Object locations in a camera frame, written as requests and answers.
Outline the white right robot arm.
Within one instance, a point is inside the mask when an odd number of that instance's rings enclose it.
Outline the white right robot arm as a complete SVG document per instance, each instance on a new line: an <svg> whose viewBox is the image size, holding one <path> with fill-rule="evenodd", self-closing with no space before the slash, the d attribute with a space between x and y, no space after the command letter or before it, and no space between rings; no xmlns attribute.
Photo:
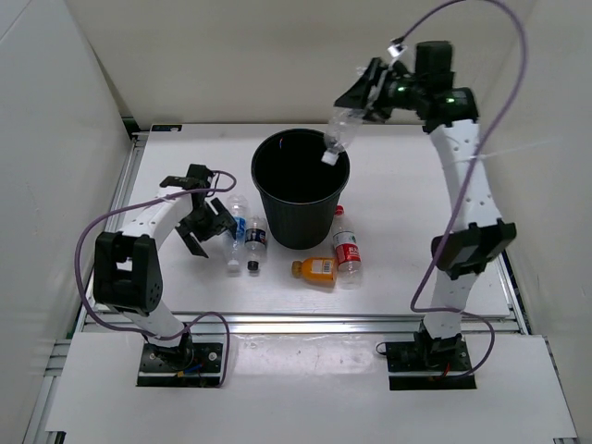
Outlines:
<svg viewBox="0 0 592 444"><path fill-rule="evenodd" d="M447 41L415 47L414 68L401 62L402 40L390 43L390 61L374 57L360 78L334 103L322 160L328 165L352 143L365 122L383 123L395 110L413 111L435 147L450 197L444 234L431 242L429 270L437 275L432 300L420 310L416 361L435 370L450 355L446 343L461 337L461 321L477 278L516 237L502 219L479 157L479 114L471 89L454 86L453 48Z"/></svg>

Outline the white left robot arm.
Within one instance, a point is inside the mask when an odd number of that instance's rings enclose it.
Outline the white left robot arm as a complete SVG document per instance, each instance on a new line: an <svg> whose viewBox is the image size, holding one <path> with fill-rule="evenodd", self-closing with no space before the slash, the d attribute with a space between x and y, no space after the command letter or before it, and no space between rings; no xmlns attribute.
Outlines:
<svg viewBox="0 0 592 444"><path fill-rule="evenodd" d="M214 196L232 189L218 186L222 176L236 184L225 171L195 164L183 176L166 177L152 200L121 209L139 212L129 223L115 232L102 232L94 243L94 300L127 317L134 332L163 348L162 359L174 370L191 365L194 348L185 341L189 328L163 301L158 253L169 235L177 233L191 255L206 258L203 242L235 234L235 218Z"/></svg>

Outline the clear bottle blue label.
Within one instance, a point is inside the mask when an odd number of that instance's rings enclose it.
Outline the clear bottle blue label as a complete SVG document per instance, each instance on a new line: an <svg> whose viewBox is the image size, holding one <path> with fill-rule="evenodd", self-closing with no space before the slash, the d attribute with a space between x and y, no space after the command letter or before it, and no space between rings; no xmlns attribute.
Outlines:
<svg viewBox="0 0 592 444"><path fill-rule="evenodd" d="M225 235L224 255L227 263L227 271L237 274L241 271L244 262L244 236L249 205L242 195L230 195L227 198L227 209L235 222L235 228L231 228Z"/></svg>

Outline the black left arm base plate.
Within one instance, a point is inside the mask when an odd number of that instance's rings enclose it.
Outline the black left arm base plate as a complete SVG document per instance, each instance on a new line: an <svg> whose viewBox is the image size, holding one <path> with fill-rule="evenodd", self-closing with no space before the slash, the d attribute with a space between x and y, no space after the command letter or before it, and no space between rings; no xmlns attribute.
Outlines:
<svg viewBox="0 0 592 444"><path fill-rule="evenodd" d="M140 388L210 389L220 386L222 342L193 342L189 352L164 352L162 347L144 343L136 386Z"/></svg>

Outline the clear bottle red label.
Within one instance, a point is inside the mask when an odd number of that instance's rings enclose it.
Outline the clear bottle red label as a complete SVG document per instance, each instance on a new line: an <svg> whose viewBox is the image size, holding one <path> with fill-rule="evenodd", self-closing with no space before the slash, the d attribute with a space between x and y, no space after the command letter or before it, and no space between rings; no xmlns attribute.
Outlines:
<svg viewBox="0 0 592 444"><path fill-rule="evenodd" d="M353 289L361 285L362 259L352 223L346 217L342 205L335 210L332 226L331 241L337 259L341 286Z"/></svg>

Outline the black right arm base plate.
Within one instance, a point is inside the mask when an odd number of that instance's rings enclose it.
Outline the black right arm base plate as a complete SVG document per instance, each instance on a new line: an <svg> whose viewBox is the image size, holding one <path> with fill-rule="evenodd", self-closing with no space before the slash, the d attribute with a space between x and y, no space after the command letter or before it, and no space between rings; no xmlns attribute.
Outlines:
<svg viewBox="0 0 592 444"><path fill-rule="evenodd" d="M455 351L426 358L414 341L378 342L376 352L387 360L391 391L472 390L471 360L464 340Z"/></svg>

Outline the clear bottle dark label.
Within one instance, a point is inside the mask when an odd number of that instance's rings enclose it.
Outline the clear bottle dark label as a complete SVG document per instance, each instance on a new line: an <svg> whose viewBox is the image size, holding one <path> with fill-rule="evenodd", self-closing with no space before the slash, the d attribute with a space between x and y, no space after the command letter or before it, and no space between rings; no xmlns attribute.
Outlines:
<svg viewBox="0 0 592 444"><path fill-rule="evenodd" d="M246 225L244 236L246 249L246 265L250 274L258 274L262 263L266 259L267 251L267 222L260 216L251 217Z"/></svg>

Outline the clear unlabelled plastic bottle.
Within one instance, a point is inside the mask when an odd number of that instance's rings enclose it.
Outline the clear unlabelled plastic bottle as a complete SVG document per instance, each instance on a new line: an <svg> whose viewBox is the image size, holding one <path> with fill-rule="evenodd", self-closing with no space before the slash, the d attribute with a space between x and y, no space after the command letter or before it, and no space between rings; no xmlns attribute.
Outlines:
<svg viewBox="0 0 592 444"><path fill-rule="evenodd" d="M376 88L373 90L370 105L376 99ZM333 105L333 115L327 123L324 135L326 149L322 156L322 162L330 166L336 165L339 155L351 145L363 122L363 111L336 108Z"/></svg>

